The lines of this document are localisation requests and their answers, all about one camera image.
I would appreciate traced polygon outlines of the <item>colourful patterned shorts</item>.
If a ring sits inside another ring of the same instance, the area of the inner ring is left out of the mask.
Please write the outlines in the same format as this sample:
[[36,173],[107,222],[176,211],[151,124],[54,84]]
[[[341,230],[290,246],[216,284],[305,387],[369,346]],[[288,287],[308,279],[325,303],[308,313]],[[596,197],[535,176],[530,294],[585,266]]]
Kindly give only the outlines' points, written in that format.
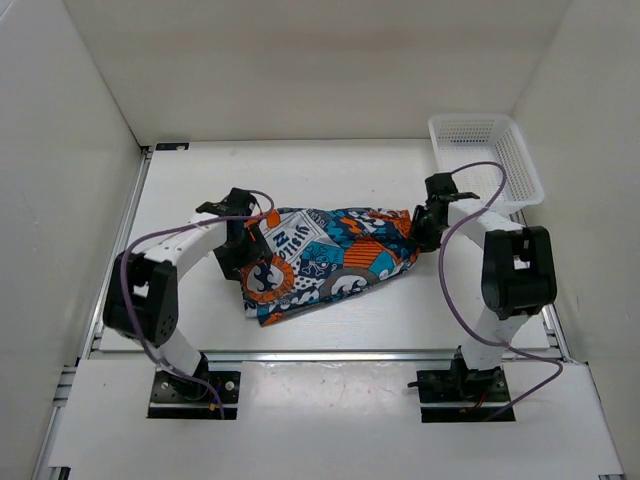
[[241,270],[245,315],[268,326],[362,293],[413,267],[407,210],[281,208],[257,223],[272,252]]

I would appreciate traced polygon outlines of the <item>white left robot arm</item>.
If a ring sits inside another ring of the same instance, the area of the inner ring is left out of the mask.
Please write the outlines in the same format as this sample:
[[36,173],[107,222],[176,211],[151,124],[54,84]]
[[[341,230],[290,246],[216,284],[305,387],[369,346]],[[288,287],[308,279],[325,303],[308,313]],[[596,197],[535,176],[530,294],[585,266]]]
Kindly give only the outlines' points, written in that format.
[[103,323],[140,345],[170,385],[188,401],[219,400],[205,354],[178,329],[179,283],[212,255],[223,277],[238,281],[245,267],[269,264],[272,251],[259,229],[268,212],[262,192],[232,188],[219,202],[205,202],[184,225],[146,234],[114,260]]

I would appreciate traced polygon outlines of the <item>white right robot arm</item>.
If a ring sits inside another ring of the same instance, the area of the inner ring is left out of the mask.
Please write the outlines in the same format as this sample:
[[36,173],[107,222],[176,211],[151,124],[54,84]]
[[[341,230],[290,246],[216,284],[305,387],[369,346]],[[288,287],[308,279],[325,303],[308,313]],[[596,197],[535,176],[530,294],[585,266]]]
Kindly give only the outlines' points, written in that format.
[[513,222],[478,195],[459,191],[451,173],[436,173],[425,186],[427,199],[414,210],[409,237],[422,252],[437,253],[439,261],[455,233],[480,248],[484,307],[477,322],[469,325],[454,306],[443,264],[437,266],[445,301],[469,338],[448,369],[425,371],[413,385],[427,403],[487,398],[515,334],[556,299],[550,234],[543,227]]

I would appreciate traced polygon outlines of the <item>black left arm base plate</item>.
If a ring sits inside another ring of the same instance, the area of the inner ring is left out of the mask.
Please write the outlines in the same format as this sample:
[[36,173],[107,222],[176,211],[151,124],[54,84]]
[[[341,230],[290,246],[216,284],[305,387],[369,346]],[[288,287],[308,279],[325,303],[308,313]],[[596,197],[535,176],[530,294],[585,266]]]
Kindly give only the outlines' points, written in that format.
[[210,370],[208,383],[216,391],[222,408],[211,391],[200,384],[187,385],[183,379],[157,370],[149,395],[149,419],[235,420],[238,413],[241,372]]

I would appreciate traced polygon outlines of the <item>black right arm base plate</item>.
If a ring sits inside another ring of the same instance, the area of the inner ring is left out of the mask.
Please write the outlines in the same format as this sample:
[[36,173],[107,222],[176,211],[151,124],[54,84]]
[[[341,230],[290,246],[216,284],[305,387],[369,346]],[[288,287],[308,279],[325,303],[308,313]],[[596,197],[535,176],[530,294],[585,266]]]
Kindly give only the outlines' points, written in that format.
[[511,402],[511,395],[501,368],[480,381],[463,381],[462,375],[452,369],[419,370],[407,388],[418,394],[424,424],[516,421],[512,407],[502,411]]

